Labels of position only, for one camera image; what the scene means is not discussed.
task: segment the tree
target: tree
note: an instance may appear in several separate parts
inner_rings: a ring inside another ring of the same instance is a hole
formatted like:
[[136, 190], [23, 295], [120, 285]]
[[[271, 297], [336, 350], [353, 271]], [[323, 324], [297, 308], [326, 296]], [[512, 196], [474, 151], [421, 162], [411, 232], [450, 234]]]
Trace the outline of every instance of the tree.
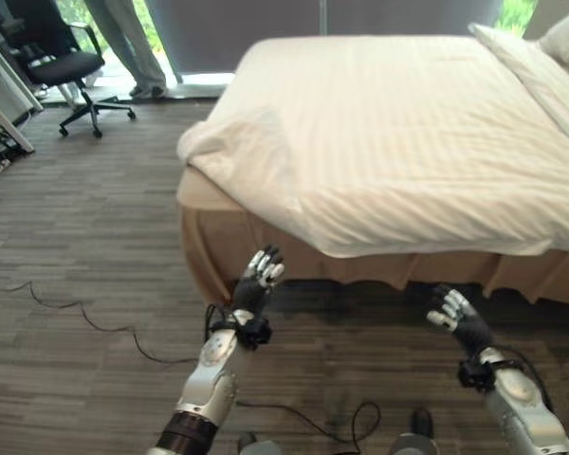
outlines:
[[537, 4], [538, 0], [504, 0], [495, 27], [522, 36]]
[[[133, 5], [135, 6], [135, 11], [137, 12], [137, 16], [141, 22], [143, 30], [145, 31], [145, 36], [147, 37], [152, 50], [154, 52], [164, 52], [162, 43], [160, 42], [160, 38], [156, 32], [156, 28], [154, 27], [154, 21], [152, 20], [152, 16], [150, 15], [150, 11], [148, 10], [145, 1], [133, 0]], [[59, 7], [59, 11], [61, 12], [64, 20], [68, 24], [72, 22], [85, 22], [91, 26], [97, 35], [97, 41], [99, 42], [99, 46], [102, 51], [105, 51], [105, 49], [109, 47], [109, 44], [107, 44], [105, 38], [103, 38], [103, 35], [99, 31], [93, 16], [89, 12], [83, 0], [57, 0], [57, 6]], [[76, 35], [76, 39], [83, 50], [93, 50], [93, 46], [85, 32], [81, 30], [74, 30], [74, 34]]]

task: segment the person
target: person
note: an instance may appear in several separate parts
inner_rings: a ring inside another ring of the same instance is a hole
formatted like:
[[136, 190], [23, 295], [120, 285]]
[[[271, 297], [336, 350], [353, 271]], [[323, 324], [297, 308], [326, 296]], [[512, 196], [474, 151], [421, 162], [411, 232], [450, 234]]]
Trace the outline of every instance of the person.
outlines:
[[135, 12], [133, 0], [84, 0], [105, 41], [135, 78], [133, 99], [162, 98], [166, 78]]

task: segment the chair base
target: chair base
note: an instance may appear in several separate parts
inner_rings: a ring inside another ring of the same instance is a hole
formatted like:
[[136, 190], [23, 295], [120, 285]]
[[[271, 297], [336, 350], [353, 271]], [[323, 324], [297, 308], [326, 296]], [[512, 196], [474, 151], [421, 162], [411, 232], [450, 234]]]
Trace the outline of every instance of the chair base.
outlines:
[[137, 118], [137, 115], [135, 114], [133, 109], [131, 109], [130, 106], [118, 103], [117, 97], [111, 97], [101, 101], [92, 101], [91, 98], [86, 93], [86, 91], [84, 90], [83, 84], [78, 84], [78, 86], [80, 88], [80, 93], [83, 96], [83, 99], [86, 102], [86, 104], [80, 106], [71, 116], [69, 116], [59, 124], [59, 132], [63, 137], [69, 135], [69, 133], [65, 129], [65, 126], [70, 124], [72, 121], [77, 120], [82, 116], [85, 116], [86, 114], [91, 115], [91, 122], [93, 123], [93, 136], [97, 138], [103, 137], [103, 133], [99, 129], [99, 123], [97, 121], [97, 115], [99, 114], [99, 111], [104, 111], [104, 110], [128, 111], [126, 113], [128, 118], [130, 118], [131, 120]]

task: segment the office chair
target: office chair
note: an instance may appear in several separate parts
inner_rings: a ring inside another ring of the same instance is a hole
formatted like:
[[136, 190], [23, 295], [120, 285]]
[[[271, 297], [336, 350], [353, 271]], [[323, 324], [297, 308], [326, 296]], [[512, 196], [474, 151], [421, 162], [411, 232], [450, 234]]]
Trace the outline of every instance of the office chair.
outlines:
[[[118, 98], [94, 102], [85, 91], [83, 78], [101, 68], [105, 61], [93, 29], [87, 24], [66, 24], [54, 0], [6, 0], [12, 19], [0, 21], [0, 32], [12, 47], [12, 54], [33, 83], [48, 86], [74, 82], [79, 87], [86, 105], [62, 121], [59, 132], [68, 135], [65, 126], [86, 115], [91, 115], [93, 135], [103, 134], [97, 123], [100, 110], [124, 110], [130, 119], [137, 116]], [[72, 28], [86, 32], [96, 53], [83, 52]]]

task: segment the person's leg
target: person's leg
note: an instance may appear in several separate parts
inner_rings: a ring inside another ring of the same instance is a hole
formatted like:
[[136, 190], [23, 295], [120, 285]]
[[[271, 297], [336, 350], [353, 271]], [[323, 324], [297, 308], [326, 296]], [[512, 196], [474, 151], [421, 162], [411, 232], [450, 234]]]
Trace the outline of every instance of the person's leg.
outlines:
[[131, 73], [137, 84], [141, 84], [144, 80], [143, 74], [137, 65], [137, 59], [133, 53], [133, 49], [129, 45], [126, 36], [120, 28], [118, 22], [108, 8], [111, 3], [106, 0], [84, 0], [93, 19], [97, 23], [101, 34], [112, 47], [116, 56], [120, 59], [124, 67]]
[[135, 58], [137, 59], [142, 78], [138, 82], [150, 87], [164, 89], [166, 87], [166, 78], [139, 22], [133, 1], [112, 1], [107, 3], [107, 7], [111, 10], [116, 21], [118, 21], [120, 29], [135, 52]]

